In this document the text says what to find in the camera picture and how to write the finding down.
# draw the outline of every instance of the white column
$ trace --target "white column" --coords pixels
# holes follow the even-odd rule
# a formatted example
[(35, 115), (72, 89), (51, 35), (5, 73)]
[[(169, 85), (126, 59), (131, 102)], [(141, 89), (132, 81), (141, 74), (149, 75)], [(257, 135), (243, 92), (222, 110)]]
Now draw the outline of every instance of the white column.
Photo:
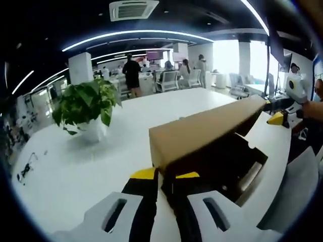
[(188, 59), (188, 47), (187, 44), (176, 43), (173, 44), (174, 52), (181, 53), (186, 59)]
[(167, 60), (171, 61), (171, 52), (169, 50), (167, 51)]
[(250, 75), (250, 42), (239, 42), (239, 74)]
[(61, 82), (60, 81), (54, 82), (54, 87), (55, 87), (57, 96), (61, 96), (62, 95)]
[(93, 81), (91, 55), (85, 52), (69, 58), (69, 72), (73, 85)]

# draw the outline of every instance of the ceiling air conditioner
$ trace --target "ceiling air conditioner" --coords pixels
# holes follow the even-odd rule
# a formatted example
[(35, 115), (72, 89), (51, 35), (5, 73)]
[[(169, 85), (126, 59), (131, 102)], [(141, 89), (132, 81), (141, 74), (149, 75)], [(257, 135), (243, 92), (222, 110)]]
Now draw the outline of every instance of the ceiling air conditioner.
[(118, 1), (109, 4), (111, 22), (131, 19), (147, 19), (159, 1), (132, 0)]

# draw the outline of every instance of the brown cardboard box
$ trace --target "brown cardboard box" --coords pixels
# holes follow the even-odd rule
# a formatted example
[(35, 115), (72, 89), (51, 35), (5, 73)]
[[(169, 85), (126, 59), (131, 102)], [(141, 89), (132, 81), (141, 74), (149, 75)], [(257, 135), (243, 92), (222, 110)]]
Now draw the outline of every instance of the brown cardboard box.
[(211, 190), (236, 202), (267, 160), (256, 147), (250, 149), (242, 137), (265, 104), (254, 95), (151, 128), (153, 165), (172, 187), (176, 176), (197, 172)]

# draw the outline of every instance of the green leaves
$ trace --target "green leaves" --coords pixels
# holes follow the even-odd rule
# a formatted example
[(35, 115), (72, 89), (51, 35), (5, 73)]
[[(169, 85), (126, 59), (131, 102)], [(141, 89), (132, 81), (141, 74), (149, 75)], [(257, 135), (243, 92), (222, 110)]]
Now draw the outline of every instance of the green leaves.
[(112, 107), (102, 108), (101, 109), (101, 121), (106, 126), (110, 126), (112, 116)]
[[(55, 123), (60, 126), (73, 125), (78, 130), (78, 124), (89, 123), (101, 115), (101, 121), (109, 126), (112, 117), (112, 107), (121, 106), (119, 94), (112, 83), (103, 79), (69, 86), (52, 113)], [(77, 132), (63, 127), (70, 135)]]
[(52, 117), (55, 121), (55, 124), (59, 127), (62, 120), (62, 108), (58, 106), (53, 112)]
[(72, 130), (68, 130), (66, 127), (63, 127), (63, 130), (66, 130), (66, 131), (67, 131), (67, 133), (69, 133), (70, 135), (75, 135), (75, 134), (77, 134), (77, 132), (72, 131)]

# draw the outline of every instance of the ceiling light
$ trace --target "ceiling light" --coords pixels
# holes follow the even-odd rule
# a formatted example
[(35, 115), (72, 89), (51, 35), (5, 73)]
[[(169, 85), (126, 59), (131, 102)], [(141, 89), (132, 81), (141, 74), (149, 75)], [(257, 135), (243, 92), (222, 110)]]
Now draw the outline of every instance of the ceiling light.
[(8, 62), (5, 62), (5, 81), (6, 81), (6, 87), (8, 89), (8, 83), (7, 83), (7, 68), (8, 68)]
[(60, 76), (60, 77), (56, 78), (55, 80), (53, 80), (53, 81), (51, 81), (50, 83), (48, 83), (48, 84), (47, 84), (47, 86), (49, 86), (50, 84), (54, 83), (55, 81), (58, 81), (59, 79), (61, 79), (61, 78), (63, 78), (63, 77), (64, 77), (64, 75), (62, 75), (62, 76)]
[(117, 55), (117, 54), (124, 54), (124, 53), (129, 53), (129, 52), (136, 52), (136, 51), (148, 51), (148, 50), (171, 50), (170, 48), (151, 48), (151, 49), (133, 49), (133, 50), (125, 50), (125, 51), (121, 51), (121, 52), (116, 52), (116, 53), (111, 53), (111, 54), (105, 54), (105, 55), (101, 55), (95, 58), (92, 58), (92, 60), (95, 59), (99, 59), (102, 57), (107, 57), (107, 56), (111, 56), (111, 55)]
[(119, 39), (119, 40), (110, 41), (109, 43), (116, 43), (116, 42), (130, 41), (130, 40), (138, 40), (138, 39), (139, 39), (139, 38), (132, 38), (132, 39)]
[(100, 39), (100, 38), (104, 38), (104, 37), (110, 37), (110, 36), (115, 36), (115, 35), (121, 35), (121, 34), (133, 34), (133, 33), (163, 33), (163, 34), (178, 34), (178, 35), (183, 35), (183, 36), (188, 36), (188, 37), (193, 37), (193, 38), (197, 38), (197, 39), (202, 39), (202, 40), (206, 40), (209, 42), (214, 42), (211, 39), (208, 38), (204, 38), (198, 35), (194, 35), (194, 34), (188, 34), (188, 33), (182, 33), (182, 32), (175, 32), (175, 31), (168, 31), (168, 30), (127, 30), (127, 31), (121, 31), (121, 32), (115, 32), (115, 33), (109, 33), (109, 34), (103, 34), (103, 35), (99, 35), (99, 36), (95, 36), (89, 39), (85, 39), (82, 40), (78, 43), (72, 44), (69, 47), (66, 47), (64, 49), (62, 49), (62, 52), (65, 52), (66, 50), (72, 49), (78, 45), (96, 40), (96, 39)]
[(25, 78), (22, 79), (18, 86), (12, 91), (12, 94), (14, 94), (18, 90), (18, 88), (24, 83), (24, 81), (33, 73), (34, 71), (31, 71), (28, 75), (26, 75)]
[(47, 82), (49, 79), (53, 78), (54, 76), (57, 76), (58, 74), (64, 72), (64, 71), (67, 71), (69, 68), (65, 68), (64, 70), (60, 71), (60, 72), (57, 72), (56, 74), (52, 75), (51, 77), (48, 77), (45, 81), (43, 81), (42, 83), (38, 84), (35, 88), (33, 88), (31, 90), (31, 92), (35, 91), (39, 86), (41, 86), (42, 84), (44, 84), (45, 82)]
[(174, 41), (182, 41), (182, 42), (189, 42), (188, 40), (181, 40), (181, 39), (169, 39), (167, 38), (168, 40), (174, 40)]
[[(138, 57), (138, 56), (146, 56), (146, 54), (134, 54), (132, 55), (132, 57)], [(107, 59), (107, 60), (103, 60), (101, 62), (97, 62), (97, 64), (101, 64), (101, 63), (105, 63), (105, 62), (112, 62), (115, 61), (117, 59), (125, 59), (127, 58), (127, 56), (123, 56), (123, 57), (117, 57), (117, 58), (113, 58), (113, 59)]]
[(266, 32), (266, 34), (269, 36), (269, 29), (268, 29), (268, 27), (266, 26), (266, 24), (264, 23), (264, 21), (261, 19), (260, 15), (257, 13), (257, 11), (253, 8), (253, 6), (247, 0), (240, 0), (240, 1), (252, 12), (252, 14), (256, 17), (256, 19), (258, 20), (258, 22), (263, 27), (263, 29)]
[(87, 47), (86, 49), (92, 49), (92, 48), (95, 48), (95, 47), (98, 47), (98, 46), (101, 46), (101, 45), (105, 45), (105, 44), (107, 44), (107, 42), (102, 43), (102, 44), (96, 44), (96, 45), (93, 45), (93, 46)]

